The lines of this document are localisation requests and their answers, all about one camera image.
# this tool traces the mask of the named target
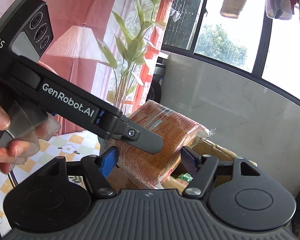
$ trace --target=blue gripper pad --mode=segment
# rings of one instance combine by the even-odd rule
[[[182,147],[180,156],[181,163],[186,168],[191,177],[194,177],[200,169],[198,168],[198,160],[200,159],[200,156],[189,147]]]
[[[98,158],[102,159],[100,172],[105,178],[107,178],[119,160],[118,148],[116,146],[111,146]]]

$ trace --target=orange food package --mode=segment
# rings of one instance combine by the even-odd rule
[[[163,188],[161,183],[180,163],[181,148],[193,146],[196,141],[211,136],[211,132],[203,125],[151,100],[129,118],[163,138],[163,149],[155,155],[122,141],[116,143],[119,148],[119,167],[146,188]]]

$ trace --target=lamp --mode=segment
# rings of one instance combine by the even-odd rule
[[[71,57],[72,65],[69,81],[72,81],[74,59],[84,58],[102,61],[97,40],[90,28],[71,26],[57,41],[46,51],[46,55],[58,57]]]

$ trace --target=sky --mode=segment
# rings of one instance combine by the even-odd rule
[[[247,0],[238,19],[220,15],[223,0],[207,0],[202,25],[222,24],[232,41],[247,48],[244,70],[252,72],[265,8],[265,0]],[[289,21],[274,19],[263,78],[300,99],[299,11]]]

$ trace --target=gray wall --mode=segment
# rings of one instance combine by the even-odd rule
[[[291,193],[299,191],[299,106],[232,72],[172,53],[161,104],[216,128],[211,141],[257,162]]]

